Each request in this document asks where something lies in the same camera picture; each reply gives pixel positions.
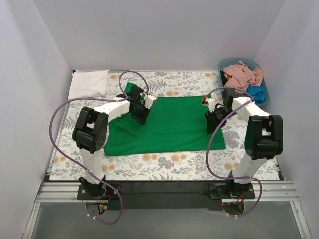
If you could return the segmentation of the green t shirt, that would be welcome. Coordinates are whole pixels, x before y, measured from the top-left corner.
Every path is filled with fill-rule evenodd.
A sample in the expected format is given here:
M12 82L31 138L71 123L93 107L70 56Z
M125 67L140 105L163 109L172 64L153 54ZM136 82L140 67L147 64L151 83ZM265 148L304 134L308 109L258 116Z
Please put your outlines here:
M106 156L225 149L221 130L212 139L207 134L202 96L158 97L145 125L127 113L108 124L103 148Z

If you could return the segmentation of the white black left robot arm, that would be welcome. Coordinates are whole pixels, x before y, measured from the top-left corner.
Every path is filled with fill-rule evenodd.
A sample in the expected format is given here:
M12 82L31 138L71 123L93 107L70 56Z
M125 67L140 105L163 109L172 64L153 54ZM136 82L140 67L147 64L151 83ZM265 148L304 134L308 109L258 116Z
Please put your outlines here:
M101 106L83 107L76 122L72 139L80 149L85 176L79 178L85 192L95 199L106 197L105 175L100 150L106 143L108 123L130 113L133 120L144 125L157 97L149 95L135 84L128 83L129 91L117 95Z

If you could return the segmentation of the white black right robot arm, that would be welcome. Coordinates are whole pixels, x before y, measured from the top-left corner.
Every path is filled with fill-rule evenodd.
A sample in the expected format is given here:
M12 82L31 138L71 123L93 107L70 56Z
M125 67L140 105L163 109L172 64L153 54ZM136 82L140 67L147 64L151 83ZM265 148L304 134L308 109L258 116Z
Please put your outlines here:
M215 137L226 125L226 121L238 114L247 123L244 140L245 154L238 166L223 178L220 185L205 186L211 199L241 198L252 195L252 181L260 167L283 151L283 119L280 115L271 115L256 105L254 98L247 92L240 96L237 88L230 90L226 103L219 104L205 95L202 104L208 106L205 113L207 134Z

